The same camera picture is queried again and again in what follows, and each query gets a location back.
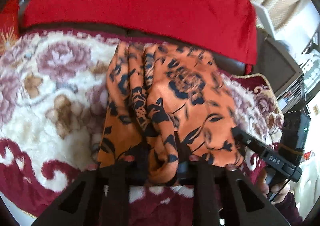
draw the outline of black handle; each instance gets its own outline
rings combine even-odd
[[[271,192],[271,188],[276,184],[283,183],[286,180],[286,177],[272,167],[267,166],[265,170],[267,172],[266,184],[269,185],[269,193],[267,194],[267,198],[269,201],[271,201],[276,195],[276,193]]]

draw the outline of maroon sleeve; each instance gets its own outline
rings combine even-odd
[[[289,192],[284,200],[281,203],[276,204],[275,207],[287,219],[291,226],[299,226],[302,224],[303,219],[296,208],[296,201],[294,200],[293,193]]]

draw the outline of red blanket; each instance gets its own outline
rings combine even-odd
[[[31,0],[24,24],[112,23],[255,64],[255,19],[249,0]]]

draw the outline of orange cloth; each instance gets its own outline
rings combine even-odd
[[[137,149],[147,147],[149,181],[166,183],[177,172],[177,142],[209,164],[241,164],[231,133],[233,99],[210,52],[121,42],[107,71],[107,89],[100,167],[137,157]]]

